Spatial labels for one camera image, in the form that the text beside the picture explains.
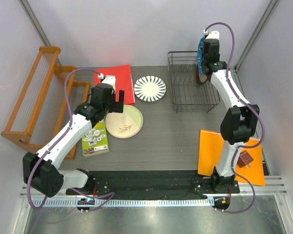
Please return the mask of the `cream plate with twig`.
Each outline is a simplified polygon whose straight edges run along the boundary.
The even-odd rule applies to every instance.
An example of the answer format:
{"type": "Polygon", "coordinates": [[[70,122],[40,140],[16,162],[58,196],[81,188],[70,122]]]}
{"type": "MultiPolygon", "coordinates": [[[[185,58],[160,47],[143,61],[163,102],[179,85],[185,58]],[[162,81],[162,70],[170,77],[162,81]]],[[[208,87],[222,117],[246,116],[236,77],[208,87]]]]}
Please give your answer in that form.
{"type": "Polygon", "coordinates": [[[109,113],[105,118],[107,131],[117,138],[136,135],[143,126],[142,113],[132,105],[124,105],[122,113],[109,113]]]}

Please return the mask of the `orange wooden rack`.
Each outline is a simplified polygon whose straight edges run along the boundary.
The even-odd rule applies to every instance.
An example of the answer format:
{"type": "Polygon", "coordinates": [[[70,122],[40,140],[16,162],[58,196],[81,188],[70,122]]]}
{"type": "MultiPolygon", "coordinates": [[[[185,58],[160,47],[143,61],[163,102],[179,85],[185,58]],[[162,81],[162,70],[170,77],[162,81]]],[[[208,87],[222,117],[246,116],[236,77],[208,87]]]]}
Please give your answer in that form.
{"type": "Polygon", "coordinates": [[[69,120],[66,117],[65,95],[74,87],[83,87],[86,99],[90,89],[87,81],[65,81],[75,66],[57,62],[61,50],[42,46],[1,135],[27,152],[44,147],[69,120]]]}

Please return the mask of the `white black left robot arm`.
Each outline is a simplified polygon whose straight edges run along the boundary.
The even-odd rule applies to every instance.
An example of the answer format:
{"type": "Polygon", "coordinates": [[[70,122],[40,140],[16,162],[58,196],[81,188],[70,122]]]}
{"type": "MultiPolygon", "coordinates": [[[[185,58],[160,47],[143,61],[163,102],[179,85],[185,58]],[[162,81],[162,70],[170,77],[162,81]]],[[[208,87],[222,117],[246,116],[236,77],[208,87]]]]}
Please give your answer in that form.
{"type": "Polygon", "coordinates": [[[78,189],[85,195],[94,190],[95,182],[89,172],[83,169],[60,172],[59,167],[73,146],[107,113],[123,112],[125,92],[119,91],[117,101],[115,83],[114,76],[107,76],[93,87],[90,102],[80,104],[70,121],[49,143],[23,157],[23,179],[28,192],[33,188],[46,197],[53,197],[61,189],[78,189]]]}

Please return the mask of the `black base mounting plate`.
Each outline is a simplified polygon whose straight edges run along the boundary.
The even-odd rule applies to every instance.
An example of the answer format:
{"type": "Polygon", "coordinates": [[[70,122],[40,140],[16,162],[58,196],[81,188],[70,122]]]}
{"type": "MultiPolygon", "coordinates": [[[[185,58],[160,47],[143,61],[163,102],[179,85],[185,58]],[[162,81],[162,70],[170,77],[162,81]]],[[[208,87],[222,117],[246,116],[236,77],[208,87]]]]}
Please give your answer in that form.
{"type": "Polygon", "coordinates": [[[213,189],[208,176],[196,170],[151,171],[90,171],[91,182],[79,189],[87,195],[106,195],[114,192],[119,200],[190,200],[202,199],[205,194],[238,194],[233,185],[213,189]]]}

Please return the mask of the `blue polka dot plate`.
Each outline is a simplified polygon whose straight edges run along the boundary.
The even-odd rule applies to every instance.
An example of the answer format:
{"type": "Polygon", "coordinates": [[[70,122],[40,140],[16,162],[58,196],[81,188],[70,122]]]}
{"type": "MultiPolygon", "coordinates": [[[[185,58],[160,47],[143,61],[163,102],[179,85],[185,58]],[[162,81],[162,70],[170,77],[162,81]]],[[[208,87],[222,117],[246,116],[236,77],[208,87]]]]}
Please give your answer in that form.
{"type": "Polygon", "coordinates": [[[202,68],[202,61],[203,61],[203,46],[204,46],[204,41],[205,41],[205,37],[202,37],[199,41],[198,44],[198,49],[197,49],[197,64],[198,64],[198,70],[199,73],[204,75],[204,71],[202,68]]]}

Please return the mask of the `green booklet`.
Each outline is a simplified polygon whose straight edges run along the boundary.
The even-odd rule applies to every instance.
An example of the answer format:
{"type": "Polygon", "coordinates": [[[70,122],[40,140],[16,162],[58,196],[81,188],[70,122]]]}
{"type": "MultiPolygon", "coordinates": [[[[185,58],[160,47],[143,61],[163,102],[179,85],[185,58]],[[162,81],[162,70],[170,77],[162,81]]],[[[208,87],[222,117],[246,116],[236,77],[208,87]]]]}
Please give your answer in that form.
{"type": "Polygon", "coordinates": [[[84,157],[109,152],[105,120],[98,122],[82,137],[82,153],[84,157]]]}

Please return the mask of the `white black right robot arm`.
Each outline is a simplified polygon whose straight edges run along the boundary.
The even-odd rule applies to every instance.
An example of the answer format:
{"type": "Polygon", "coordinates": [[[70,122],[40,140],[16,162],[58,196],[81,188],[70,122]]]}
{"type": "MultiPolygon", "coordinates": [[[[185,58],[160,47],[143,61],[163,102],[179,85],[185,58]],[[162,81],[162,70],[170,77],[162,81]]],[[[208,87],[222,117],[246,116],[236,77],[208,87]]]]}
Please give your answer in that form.
{"type": "Polygon", "coordinates": [[[259,107],[245,99],[234,83],[226,62],[220,60],[219,47],[218,39],[202,38],[199,47],[201,55],[198,56],[200,71],[217,89],[227,109],[220,125],[223,150],[210,178],[211,188],[218,193],[233,185],[238,155],[254,136],[259,114],[259,107]]]}

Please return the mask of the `small brown block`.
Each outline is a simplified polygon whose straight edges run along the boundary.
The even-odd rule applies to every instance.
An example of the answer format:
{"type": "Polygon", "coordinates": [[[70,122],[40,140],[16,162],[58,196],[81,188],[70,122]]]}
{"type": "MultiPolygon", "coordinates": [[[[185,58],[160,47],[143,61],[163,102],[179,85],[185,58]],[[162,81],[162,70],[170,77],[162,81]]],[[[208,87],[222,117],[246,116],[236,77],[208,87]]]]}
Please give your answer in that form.
{"type": "Polygon", "coordinates": [[[250,165],[251,162],[253,162],[253,157],[247,151],[242,151],[240,153],[239,159],[237,161],[237,165],[240,168],[243,168],[243,167],[250,168],[251,167],[251,165],[250,165]]]}

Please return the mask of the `red folder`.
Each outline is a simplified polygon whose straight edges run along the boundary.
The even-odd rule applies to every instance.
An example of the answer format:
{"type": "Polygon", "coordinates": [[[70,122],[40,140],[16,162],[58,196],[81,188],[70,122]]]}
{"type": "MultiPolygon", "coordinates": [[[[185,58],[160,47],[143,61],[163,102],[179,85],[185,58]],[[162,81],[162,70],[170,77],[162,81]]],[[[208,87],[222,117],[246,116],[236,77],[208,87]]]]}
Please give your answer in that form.
{"type": "Polygon", "coordinates": [[[116,101],[119,101],[119,91],[124,90],[125,92],[124,104],[125,105],[135,104],[135,96],[133,92],[133,82],[132,82],[130,65],[99,68],[97,69],[97,71],[99,73],[103,73],[105,77],[108,75],[115,76],[116,101]]]}

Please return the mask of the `dark red rimmed plate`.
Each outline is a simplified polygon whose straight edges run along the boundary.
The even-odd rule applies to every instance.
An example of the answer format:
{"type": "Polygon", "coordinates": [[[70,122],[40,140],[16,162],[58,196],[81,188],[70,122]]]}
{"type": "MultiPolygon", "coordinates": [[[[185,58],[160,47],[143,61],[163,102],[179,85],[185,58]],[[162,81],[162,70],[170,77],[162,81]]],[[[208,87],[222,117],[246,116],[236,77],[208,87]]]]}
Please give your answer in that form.
{"type": "Polygon", "coordinates": [[[199,71],[199,66],[196,66],[195,77],[198,85],[203,85],[207,81],[210,81],[211,70],[208,67],[206,67],[205,69],[203,69],[203,71],[205,72],[204,74],[199,71]]]}

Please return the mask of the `orange folder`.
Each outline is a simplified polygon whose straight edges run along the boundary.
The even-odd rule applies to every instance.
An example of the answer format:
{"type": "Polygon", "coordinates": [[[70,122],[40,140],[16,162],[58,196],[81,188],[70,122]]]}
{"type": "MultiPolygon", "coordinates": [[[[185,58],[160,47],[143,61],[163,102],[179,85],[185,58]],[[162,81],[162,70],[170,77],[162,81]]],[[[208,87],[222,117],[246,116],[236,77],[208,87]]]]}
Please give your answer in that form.
{"type": "MultiPolygon", "coordinates": [[[[210,176],[213,168],[220,160],[224,145],[221,135],[215,131],[201,130],[198,151],[198,174],[210,176]]],[[[236,167],[236,172],[247,178],[253,185],[265,186],[264,171],[262,165],[262,146],[245,149],[253,158],[250,166],[236,167]]]]}

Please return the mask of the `white blue striped plate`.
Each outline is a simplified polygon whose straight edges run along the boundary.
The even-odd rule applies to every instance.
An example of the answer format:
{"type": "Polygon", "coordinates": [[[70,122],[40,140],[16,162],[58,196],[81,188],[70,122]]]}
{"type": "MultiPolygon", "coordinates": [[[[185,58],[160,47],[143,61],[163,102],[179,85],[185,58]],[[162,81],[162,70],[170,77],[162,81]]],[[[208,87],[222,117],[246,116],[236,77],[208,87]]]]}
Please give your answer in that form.
{"type": "Polygon", "coordinates": [[[133,85],[135,96],[144,102],[157,102],[167,91],[165,82],[157,76],[144,76],[136,80],[133,85]]]}

